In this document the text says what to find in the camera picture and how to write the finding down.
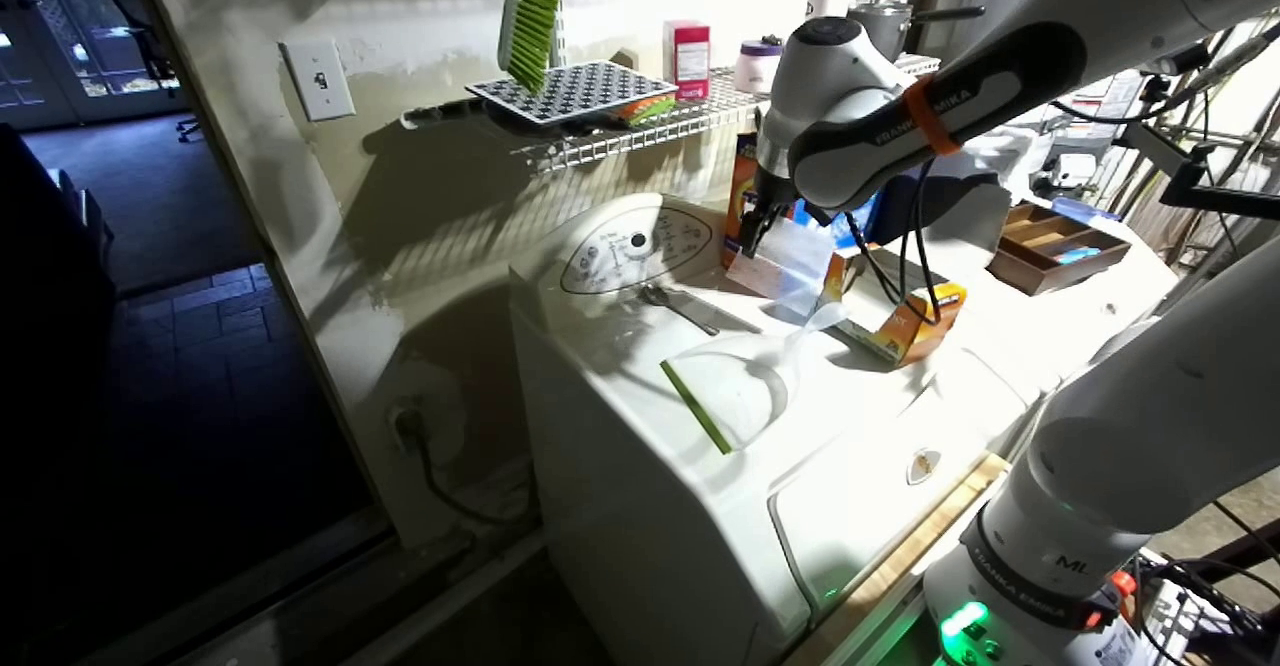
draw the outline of green brush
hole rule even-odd
[[[540,93],[552,54],[559,0],[507,0],[502,6],[498,65],[516,83]]]

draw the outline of control panel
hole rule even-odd
[[[608,293],[644,283],[694,260],[712,241],[704,220],[668,206],[622,211],[573,251],[561,288]]]

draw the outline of orange band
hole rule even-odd
[[[933,110],[933,106],[929,106],[928,100],[924,97],[924,87],[932,81],[932,74],[922,76],[906,88],[902,93],[902,100],[906,101],[906,111],[911,114],[911,120],[924,132],[924,138],[928,140],[929,147],[933,149],[934,154],[950,156],[960,151],[960,145],[951,141],[947,127],[942,126],[942,119],[938,118],[937,111]]]

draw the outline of light switch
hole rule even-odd
[[[302,97],[302,108],[308,122],[337,119],[356,113],[347,90],[347,74],[338,60],[338,46],[333,41],[300,41],[282,44],[289,61],[293,85]]]

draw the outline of door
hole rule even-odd
[[[59,88],[72,115],[61,123],[86,123],[184,110],[177,79],[147,69],[136,40],[140,22],[151,15],[131,3],[133,23],[113,0],[4,0],[4,13],[22,29],[24,56],[38,77]],[[160,76],[157,81],[152,74]]]
[[[18,18],[19,0],[0,0],[0,123],[22,131],[77,120]]]

